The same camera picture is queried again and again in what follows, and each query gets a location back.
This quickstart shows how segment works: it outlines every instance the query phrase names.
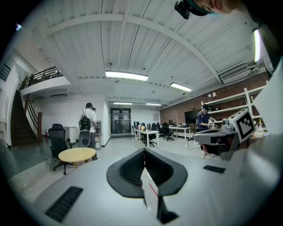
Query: white t-shirt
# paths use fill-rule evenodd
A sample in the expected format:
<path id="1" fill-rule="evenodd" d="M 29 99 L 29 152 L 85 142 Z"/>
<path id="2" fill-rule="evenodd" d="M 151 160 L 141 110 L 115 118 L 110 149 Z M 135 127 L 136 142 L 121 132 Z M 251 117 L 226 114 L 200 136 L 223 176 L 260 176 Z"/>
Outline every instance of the white t-shirt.
<path id="1" fill-rule="evenodd" d="M 80 112 L 80 120 L 82 118 L 82 116 L 85 115 L 87 118 L 89 118 L 92 122 L 96 122 L 97 119 L 96 119 L 96 113 L 93 111 L 93 110 L 90 110 L 90 109 L 84 109 Z M 92 127 L 90 128 L 89 130 L 90 132 L 96 132 L 94 127 L 93 127 L 93 124 L 92 124 Z"/>

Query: air conditioner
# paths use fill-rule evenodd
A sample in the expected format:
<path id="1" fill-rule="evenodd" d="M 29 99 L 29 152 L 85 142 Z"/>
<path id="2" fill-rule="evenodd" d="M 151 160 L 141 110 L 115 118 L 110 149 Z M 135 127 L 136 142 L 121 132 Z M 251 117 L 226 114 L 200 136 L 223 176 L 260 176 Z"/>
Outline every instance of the air conditioner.
<path id="1" fill-rule="evenodd" d="M 229 84 L 243 79 L 249 75 L 251 70 L 247 64 L 238 64 L 218 74 L 218 77 L 224 84 Z"/>

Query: camera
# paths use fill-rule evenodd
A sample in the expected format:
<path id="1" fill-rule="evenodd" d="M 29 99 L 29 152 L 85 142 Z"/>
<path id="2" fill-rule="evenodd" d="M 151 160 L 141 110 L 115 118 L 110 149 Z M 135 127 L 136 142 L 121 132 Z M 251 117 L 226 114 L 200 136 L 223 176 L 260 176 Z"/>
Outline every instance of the camera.
<path id="1" fill-rule="evenodd" d="M 190 18 L 190 11 L 187 10 L 187 2 L 186 1 L 178 1 L 175 3 L 175 10 L 180 13 L 180 15 L 184 19 L 189 19 Z"/>

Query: cap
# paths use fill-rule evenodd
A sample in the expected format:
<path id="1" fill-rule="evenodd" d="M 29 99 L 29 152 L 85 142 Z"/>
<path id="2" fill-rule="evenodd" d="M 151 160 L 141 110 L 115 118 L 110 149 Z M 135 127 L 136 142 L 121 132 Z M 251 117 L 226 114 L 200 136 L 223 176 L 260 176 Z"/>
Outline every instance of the cap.
<path id="1" fill-rule="evenodd" d="M 194 0 L 184 0 L 184 5 L 188 11 L 196 16 L 205 16 L 207 14 L 213 14 L 213 12 L 206 11 L 198 7 Z"/>
<path id="2" fill-rule="evenodd" d="M 92 103 L 87 103 L 85 108 L 91 108 L 92 107 Z"/>
<path id="3" fill-rule="evenodd" d="M 202 109 L 205 109 L 206 111 L 208 111 L 208 105 L 207 104 L 203 104 L 202 105 Z"/>

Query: backpack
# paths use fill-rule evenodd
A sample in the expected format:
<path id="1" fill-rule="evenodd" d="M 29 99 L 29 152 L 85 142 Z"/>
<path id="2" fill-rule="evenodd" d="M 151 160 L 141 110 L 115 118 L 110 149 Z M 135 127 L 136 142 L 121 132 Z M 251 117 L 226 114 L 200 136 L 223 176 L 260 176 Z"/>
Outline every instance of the backpack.
<path id="1" fill-rule="evenodd" d="M 89 131 L 92 127 L 91 120 L 85 116 L 85 114 L 82 115 L 80 121 L 79 121 L 80 131 Z"/>
<path id="2" fill-rule="evenodd" d="M 196 114 L 196 117 L 195 117 L 195 123 L 198 125 L 199 124 L 199 114 L 202 115 L 202 122 L 203 122 L 203 113 L 200 111 Z"/>

